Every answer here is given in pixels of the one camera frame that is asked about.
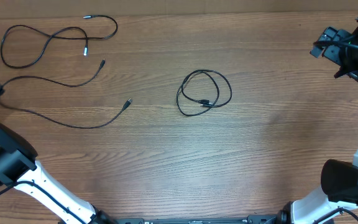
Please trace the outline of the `black cable long thin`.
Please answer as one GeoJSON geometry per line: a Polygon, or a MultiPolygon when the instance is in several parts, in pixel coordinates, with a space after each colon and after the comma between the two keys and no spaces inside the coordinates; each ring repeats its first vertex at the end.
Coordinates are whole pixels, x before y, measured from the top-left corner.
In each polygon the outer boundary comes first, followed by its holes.
{"type": "MultiPolygon", "coordinates": [[[[61,86],[64,86],[64,87],[68,87],[68,88],[78,88],[78,87],[81,87],[81,86],[85,86],[86,84],[88,84],[89,82],[93,81],[99,74],[99,72],[102,70],[102,68],[104,67],[106,63],[106,60],[105,59],[102,59],[101,63],[99,64],[99,67],[96,71],[96,73],[87,81],[83,82],[83,83],[80,83],[80,84],[76,84],[76,85],[69,85],[69,84],[66,84],[66,83],[62,83],[62,82],[58,82],[56,80],[52,80],[52,79],[49,79],[49,78],[45,78],[45,77],[40,77],[40,76],[34,76],[34,75],[23,75],[23,76],[17,76],[17,77],[14,77],[14,78],[11,78],[9,79],[8,81],[4,82],[2,85],[1,85],[1,88],[4,88],[6,85],[10,84],[11,82],[13,81],[16,81],[16,80],[20,80],[20,79],[37,79],[37,80],[43,80],[43,81],[46,81],[46,82],[50,82],[50,83],[54,83],[54,84],[57,84],[57,85],[61,85],[61,86]]],[[[111,118],[109,121],[103,123],[103,124],[100,124],[100,125],[97,125],[97,126],[74,126],[74,125],[70,125],[70,124],[66,124],[66,123],[62,123],[62,122],[59,122],[57,120],[54,120],[52,118],[49,118],[43,114],[40,114],[40,113],[37,113],[35,111],[32,111],[32,110],[28,110],[28,109],[23,109],[23,108],[16,108],[16,107],[13,107],[13,106],[9,106],[9,105],[6,105],[4,103],[1,102],[0,100],[0,105],[6,109],[10,109],[10,110],[15,110],[15,111],[21,111],[21,112],[26,112],[26,113],[30,113],[30,114],[33,114],[33,115],[36,115],[38,117],[41,117],[43,119],[46,119],[48,121],[51,121],[55,124],[58,124],[60,126],[64,126],[64,127],[68,127],[68,128],[73,128],[73,129],[98,129],[98,128],[103,128],[111,123],[113,123],[126,109],[128,109],[128,107],[130,107],[130,105],[132,104],[132,99],[129,98],[128,100],[126,100],[126,102],[123,104],[122,108],[120,109],[120,111],[117,113],[117,115],[115,115],[113,118],[111,118]]]]}

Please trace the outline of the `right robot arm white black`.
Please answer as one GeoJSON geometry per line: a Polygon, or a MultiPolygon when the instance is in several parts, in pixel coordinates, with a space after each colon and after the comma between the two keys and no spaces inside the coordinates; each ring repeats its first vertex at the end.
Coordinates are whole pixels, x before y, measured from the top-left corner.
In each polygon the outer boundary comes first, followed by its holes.
{"type": "MultiPolygon", "coordinates": [[[[358,83],[358,26],[353,32],[327,27],[310,53],[337,64],[335,78],[347,76],[358,83]]],[[[259,222],[333,223],[334,217],[343,213],[358,222],[355,209],[358,209],[358,148],[350,162],[327,160],[316,189],[302,199],[288,202],[276,215],[260,218],[259,222]]]]}

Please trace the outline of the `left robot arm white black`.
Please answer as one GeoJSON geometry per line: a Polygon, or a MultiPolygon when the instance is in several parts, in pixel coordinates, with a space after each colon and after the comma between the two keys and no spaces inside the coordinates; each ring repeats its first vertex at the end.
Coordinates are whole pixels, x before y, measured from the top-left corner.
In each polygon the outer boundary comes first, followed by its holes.
{"type": "MultiPolygon", "coordinates": [[[[4,93],[0,85],[0,96],[4,93]]],[[[56,181],[36,159],[22,136],[0,123],[0,186],[30,195],[61,218],[60,223],[114,223],[106,213],[78,198],[56,181]]]]}

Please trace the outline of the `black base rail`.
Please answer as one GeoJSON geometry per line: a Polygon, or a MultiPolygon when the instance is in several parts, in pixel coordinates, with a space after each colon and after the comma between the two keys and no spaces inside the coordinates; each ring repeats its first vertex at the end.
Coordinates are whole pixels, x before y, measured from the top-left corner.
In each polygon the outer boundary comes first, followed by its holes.
{"type": "Polygon", "coordinates": [[[95,218],[91,224],[264,224],[275,223],[276,215],[248,215],[242,218],[173,218],[144,220],[143,218],[95,218]]]}

